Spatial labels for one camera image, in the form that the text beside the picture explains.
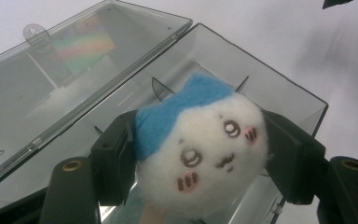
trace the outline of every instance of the box latch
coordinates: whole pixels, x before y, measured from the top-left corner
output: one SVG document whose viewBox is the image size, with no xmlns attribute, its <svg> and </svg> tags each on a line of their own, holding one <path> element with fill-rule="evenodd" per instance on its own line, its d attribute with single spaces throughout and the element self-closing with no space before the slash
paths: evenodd
<svg viewBox="0 0 358 224">
<path fill-rule="evenodd" d="M 34 45 L 41 40 L 49 40 L 48 32 L 38 24 L 26 25 L 22 34 L 30 45 Z"/>
</svg>

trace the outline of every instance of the white surface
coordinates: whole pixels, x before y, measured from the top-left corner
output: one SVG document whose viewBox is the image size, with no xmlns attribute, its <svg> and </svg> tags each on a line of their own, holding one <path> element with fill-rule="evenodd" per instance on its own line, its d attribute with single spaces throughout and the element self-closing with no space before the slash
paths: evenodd
<svg viewBox="0 0 358 224">
<path fill-rule="evenodd" d="M 99 1 L 0 1 L 0 53 L 22 28 L 46 29 Z M 130 0 L 202 22 L 330 104 L 317 139 L 326 158 L 358 159 L 358 0 L 322 10 L 323 0 Z M 313 206 L 286 205 L 278 223 L 317 223 Z"/>
</svg>

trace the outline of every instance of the plush mascot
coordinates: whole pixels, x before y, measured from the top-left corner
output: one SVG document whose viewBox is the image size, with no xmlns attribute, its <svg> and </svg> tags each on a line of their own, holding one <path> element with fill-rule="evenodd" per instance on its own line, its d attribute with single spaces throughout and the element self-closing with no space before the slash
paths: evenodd
<svg viewBox="0 0 358 224">
<path fill-rule="evenodd" d="M 135 130 L 143 198 L 180 217 L 204 217 L 232 202 L 267 160 L 259 108 L 212 76 L 193 75 L 168 100 L 139 110 Z"/>
</svg>

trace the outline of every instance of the blue plush cap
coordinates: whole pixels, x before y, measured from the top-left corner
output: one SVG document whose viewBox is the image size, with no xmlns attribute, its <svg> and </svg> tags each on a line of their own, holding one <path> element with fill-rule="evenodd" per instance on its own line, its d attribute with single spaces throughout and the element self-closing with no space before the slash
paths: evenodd
<svg viewBox="0 0 358 224">
<path fill-rule="evenodd" d="M 212 76 L 194 75 L 181 91 L 160 105 L 138 111 L 135 119 L 135 153 L 143 161 L 157 152 L 184 110 L 227 98 L 233 90 Z"/>
</svg>

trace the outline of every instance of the screw hole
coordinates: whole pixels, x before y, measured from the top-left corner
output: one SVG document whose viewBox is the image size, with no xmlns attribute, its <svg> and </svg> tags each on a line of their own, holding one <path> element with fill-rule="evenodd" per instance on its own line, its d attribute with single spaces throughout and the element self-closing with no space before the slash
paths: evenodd
<svg viewBox="0 0 358 224">
<path fill-rule="evenodd" d="M 348 169 L 358 171 L 358 162 L 357 161 L 345 160 L 345 161 L 341 161 L 341 164 Z"/>
<path fill-rule="evenodd" d="M 69 172 L 69 171 L 77 170 L 78 168 L 80 168 L 80 166 L 81 166 L 81 161 L 69 161 L 62 167 L 62 169 L 66 172 Z"/>
</svg>

